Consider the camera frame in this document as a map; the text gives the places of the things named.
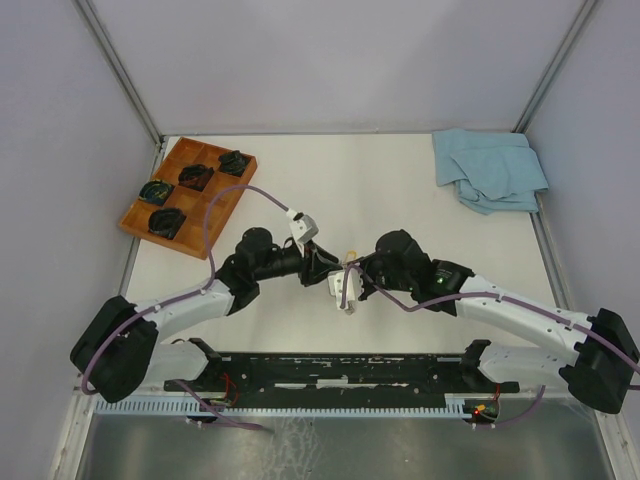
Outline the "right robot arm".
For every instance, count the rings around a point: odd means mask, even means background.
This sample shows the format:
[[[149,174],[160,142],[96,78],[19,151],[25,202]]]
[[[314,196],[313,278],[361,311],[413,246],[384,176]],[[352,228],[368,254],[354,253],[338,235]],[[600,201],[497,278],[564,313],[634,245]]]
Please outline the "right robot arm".
[[[458,368],[467,389],[518,382],[567,388],[597,411],[617,414],[639,372],[639,349],[622,317],[558,309],[505,290],[462,265],[431,259],[404,230],[384,234],[372,254],[350,263],[330,283],[339,309],[379,292],[405,292],[421,309],[482,322],[527,341],[525,347],[478,340]]]

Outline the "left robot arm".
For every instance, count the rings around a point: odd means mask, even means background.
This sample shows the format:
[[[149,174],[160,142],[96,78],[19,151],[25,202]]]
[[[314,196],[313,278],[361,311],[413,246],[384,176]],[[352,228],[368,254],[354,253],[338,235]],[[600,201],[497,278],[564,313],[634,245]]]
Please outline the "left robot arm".
[[[340,268],[338,258],[313,241],[280,247],[267,229],[251,228],[213,278],[184,293],[142,304],[121,295],[107,300],[72,348],[70,361],[83,375],[84,393],[110,403],[166,381],[212,389],[221,378],[213,350],[201,340],[169,344],[167,338],[244,309],[263,280],[295,275],[307,287]]]

